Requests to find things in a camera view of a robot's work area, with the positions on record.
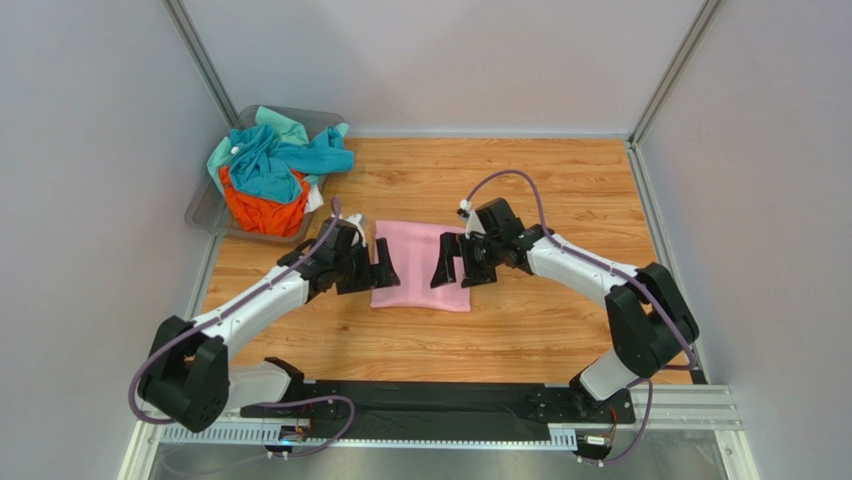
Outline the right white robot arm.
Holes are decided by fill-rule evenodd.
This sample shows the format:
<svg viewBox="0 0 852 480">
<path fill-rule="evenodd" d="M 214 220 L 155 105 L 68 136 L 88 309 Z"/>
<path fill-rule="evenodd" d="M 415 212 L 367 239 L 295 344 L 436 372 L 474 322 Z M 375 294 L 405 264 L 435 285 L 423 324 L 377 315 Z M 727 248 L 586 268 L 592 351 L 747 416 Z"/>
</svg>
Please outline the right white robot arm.
<svg viewBox="0 0 852 480">
<path fill-rule="evenodd" d="M 444 232 L 431 288 L 459 282 L 470 288 L 497 280 L 506 266 L 545 278 L 602 306 L 611 348 L 577 374 L 571 389 L 603 402 L 640 379 L 649 379 L 691 349 L 700 330 L 672 273 L 608 260 L 555 233 L 544 221 L 527 227 L 503 198 L 473 208 L 464 200 L 462 233 Z"/>
</svg>

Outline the pink t shirt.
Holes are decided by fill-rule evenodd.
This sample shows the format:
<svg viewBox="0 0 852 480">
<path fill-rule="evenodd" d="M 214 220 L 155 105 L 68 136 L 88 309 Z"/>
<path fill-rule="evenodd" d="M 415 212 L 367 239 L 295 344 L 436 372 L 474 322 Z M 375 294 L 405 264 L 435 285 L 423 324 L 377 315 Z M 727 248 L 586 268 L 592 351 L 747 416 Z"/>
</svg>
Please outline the pink t shirt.
<svg viewBox="0 0 852 480">
<path fill-rule="evenodd" d="M 440 235 L 462 233 L 460 227 L 377 220 L 375 237 L 384 238 L 401 284 L 372 291 L 370 307 L 425 308 L 455 313 L 471 311 L 471 292 L 459 283 L 432 289 L 439 259 Z"/>
</svg>

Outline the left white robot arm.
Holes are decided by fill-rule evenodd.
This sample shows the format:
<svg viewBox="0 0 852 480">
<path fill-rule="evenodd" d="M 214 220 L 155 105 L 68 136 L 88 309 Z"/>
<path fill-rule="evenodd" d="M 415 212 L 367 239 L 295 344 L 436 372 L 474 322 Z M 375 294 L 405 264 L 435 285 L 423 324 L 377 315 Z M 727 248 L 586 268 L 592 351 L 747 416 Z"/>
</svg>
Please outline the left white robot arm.
<svg viewBox="0 0 852 480">
<path fill-rule="evenodd" d="M 295 370 L 276 359 L 234 367 L 236 354 L 276 320 L 330 289 L 343 295 L 400 283 L 387 240 L 369 247 L 361 215 L 331 217 L 318 238 L 285 254 L 224 305 L 190 320 L 164 320 L 131 381 L 130 405 L 143 421 L 178 423 L 198 433 L 226 411 L 282 401 Z"/>
</svg>

